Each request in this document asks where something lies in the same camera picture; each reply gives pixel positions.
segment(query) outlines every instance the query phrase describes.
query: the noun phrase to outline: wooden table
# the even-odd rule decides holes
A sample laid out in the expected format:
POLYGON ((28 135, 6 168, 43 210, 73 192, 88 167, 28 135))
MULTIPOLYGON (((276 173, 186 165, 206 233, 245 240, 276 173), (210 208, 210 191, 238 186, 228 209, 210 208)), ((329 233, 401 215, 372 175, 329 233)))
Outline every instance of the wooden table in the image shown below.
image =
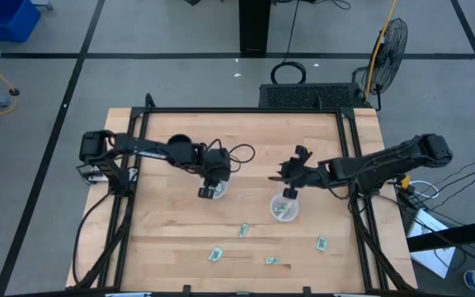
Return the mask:
MULTIPOLYGON (((125 132, 130 109, 111 109, 106 129, 125 132)), ((355 110, 360 146, 364 154, 383 149, 374 110, 355 110)), ((248 143, 256 157, 233 174, 223 199, 198 198, 200 178, 143 158, 134 217, 129 237, 122 290, 181 291, 191 285, 198 292, 364 292, 360 259, 347 202, 328 191, 299 191, 296 220, 281 223, 272 217, 269 203, 280 183, 267 180, 280 162, 294 155, 296 144, 308 146, 313 156, 307 165, 341 156, 336 117, 327 114, 185 114, 158 113, 149 117, 147 138, 166 142, 174 134, 187 134, 194 142, 220 138, 231 148, 248 143), (238 237, 244 223, 245 238, 238 237), (315 249, 318 236, 329 239, 327 251, 315 249), (208 260, 220 246, 223 257, 208 260), (279 257, 282 265, 266 265, 266 257, 279 257)), ((349 126, 346 138, 350 141, 349 126)), ((350 145, 350 156, 354 156, 350 145)), ((246 159, 250 151, 235 153, 246 159)), ((91 186, 86 211, 106 193, 106 184, 91 186)), ((345 189, 337 189, 339 194, 345 189)), ((390 186, 382 193, 394 197, 390 186)), ((100 255, 111 215, 110 198, 87 219, 78 250, 78 275, 82 277, 100 255)), ((404 279, 416 286, 412 261, 397 206, 373 199, 383 252, 404 279)), ((115 269, 116 255, 111 258, 115 269)), ((374 258, 369 252, 374 287, 378 285, 374 258)), ((108 284, 113 273, 108 274, 108 284)), ((68 278, 68 285, 73 278, 68 278)))

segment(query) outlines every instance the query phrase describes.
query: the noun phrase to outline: blue bin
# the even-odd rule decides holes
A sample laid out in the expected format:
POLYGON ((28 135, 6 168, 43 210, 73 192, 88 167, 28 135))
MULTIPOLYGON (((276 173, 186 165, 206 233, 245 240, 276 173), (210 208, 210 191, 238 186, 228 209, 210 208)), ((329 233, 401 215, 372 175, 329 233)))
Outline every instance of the blue bin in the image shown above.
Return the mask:
POLYGON ((27 40, 39 19, 31 0, 0 0, 0 41, 27 40))

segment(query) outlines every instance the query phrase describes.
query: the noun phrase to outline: electric fan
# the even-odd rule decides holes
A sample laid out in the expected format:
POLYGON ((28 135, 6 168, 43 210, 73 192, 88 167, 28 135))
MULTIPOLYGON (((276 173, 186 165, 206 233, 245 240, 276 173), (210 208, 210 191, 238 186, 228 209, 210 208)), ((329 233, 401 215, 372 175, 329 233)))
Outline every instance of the electric fan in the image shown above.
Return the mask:
MULTIPOLYGON (((377 50, 374 61, 373 75, 371 76, 371 84, 368 86, 368 72, 371 67, 371 61, 366 67, 360 67, 355 69, 352 74, 351 81, 354 83, 356 79, 356 74, 358 72, 364 72, 362 76, 361 83, 364 85, 364 90, 366 91, 369 88, 369 92, 373 95, 377 95, 379 107, 376 108, 376 111, 380 111, 380 94, 382 94, 389 85, 392 84, 395 74, 401 65, 402 57, 404 56, 404 49, 406 48, 406 42, 408 38, 408 27, 406 23, 400 18, 391 20, 388 23, 386 31, 384 32, 383 38, 380 42, 380 46, 377 47, 377 43, 373 49, 372 57, 377 50)), ((364 101, 367 101, 366 94, 364 92, 364 101)))

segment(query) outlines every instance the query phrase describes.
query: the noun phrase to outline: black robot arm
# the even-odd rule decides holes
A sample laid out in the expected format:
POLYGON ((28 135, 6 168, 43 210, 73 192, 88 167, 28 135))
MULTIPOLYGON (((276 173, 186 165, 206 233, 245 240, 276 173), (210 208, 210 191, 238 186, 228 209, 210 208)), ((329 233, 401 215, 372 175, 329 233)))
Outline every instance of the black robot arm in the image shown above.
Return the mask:
POLYGON ((397 146, 361 158, 320 161, 318 167, 304 166, 313 154, 305 147, 297 146, 296 154, 297 158, 280 164, 280 177, 269 177, 289 185, 283 196, 290 199, 296 199, 298 192, 295 189, 304 186, 332 189, 354 183, 359 193, 369 194, 380 189, 387 180, 412 169, 420 166, 443 167, 452 159, 452 152, 444 138, 436 134, 416 136, 397 146))
POLYGON ((219 182, 230 178, 227 149, 209 149, 206 144, 193 144, 183 134, 172 136, 164 144, 109 130, 86 132, 82 137, 79 157, 86 165, 96 166, 107 177, 112 194, 127 196, 134 190, 130 182, 132 177, 128 170, 119 168, 115 160, 133 154, 167 161, 174 167, 203 177, 204 187, 198 191, 198 196, 202 198, 213 198, 214 188, 219 182))

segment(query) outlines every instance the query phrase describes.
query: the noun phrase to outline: gray floor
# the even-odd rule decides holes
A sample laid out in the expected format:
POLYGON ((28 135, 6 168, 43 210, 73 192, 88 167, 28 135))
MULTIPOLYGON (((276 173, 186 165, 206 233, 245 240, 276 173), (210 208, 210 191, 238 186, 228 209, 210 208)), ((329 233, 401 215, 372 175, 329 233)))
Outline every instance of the gray floor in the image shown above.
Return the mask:
MULTIPOLYGON (((300 4, 292 51, 368 53, 386 17, 389 0, 350 0, 342 11, 327 2, 300 4)), ((459 0, 475 35, 475 1, 459 0)), ((2 43, 4 52, 77 53, 96 0, 54 0, 30 39, 2 43)), ((294 4, 272 7, 268 50, 286 49, 294 4)), ((402 0, 394 12, 409 27, 407 52, 473 54, 448 0, 402 0)), ((106 0, 91 53, 238 52, 238 4, 203 0, 106 0)), ((357 59, 298 59, 309 83, 343 83, 365 65, 357 59)), ((20 90, 14 112, 0 117, 0 271, 45 151, 74 59, 2 59, 0 72, 20 90)), ((54 151, 31 226, 7 294, 59 290, 65 285, 74 234, 82 217, 87 186, 74 171, 86 130, 100 129, 111 107, 141 105, 151 92, 158 106, 257 106, 258 87, 270 82, 278 59, 87 59, 54 151)), ((281 83, 299 79, 282 69, 281 83)), ((6 93, 0 82, 0 94, 6 93)), ((397 144, 414 134, 442 134, 454 151, 445 168, 417 170, 413 178, 437 182, 475 159, 475 59, 404 60, 393 85, 383 94, 379 113, 384 142, 397 144)), ((464 184, 441 193, 447 197, 464 184)), ((440 200, 428 201, 436 205, 440 200)), ((440 207, 463 223, 475 222, 475 184, 440 207)), ((461 254, 453 264, 461 261, 461 254)), ((448 294, 463 287, 467 261, 447 280, 416 266, 419 286, 448 294)))

